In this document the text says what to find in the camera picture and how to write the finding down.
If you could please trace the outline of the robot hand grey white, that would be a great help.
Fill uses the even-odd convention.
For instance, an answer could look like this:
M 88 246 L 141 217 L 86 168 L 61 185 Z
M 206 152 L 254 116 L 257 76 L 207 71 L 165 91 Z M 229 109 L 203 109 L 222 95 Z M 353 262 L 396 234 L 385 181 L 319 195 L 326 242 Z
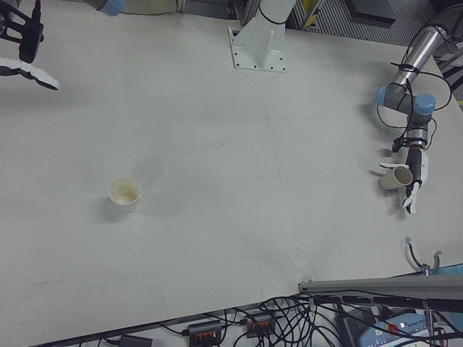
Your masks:
M 33 80 L 42 87 L 50 90 L 59 90 L 60 83 L 45 70 L 32 64 L 15 59 L 1 58 L 1 76 L 22 76 L 27 80 Z
M 428 154 L 419 147 L 408 149 L 405 163 L 380 163 L 386 172 L 379 178 L 385 190 L 404 189 L 401 206 L 410 214 L 416 213 L 417 195 L 428 180 Z

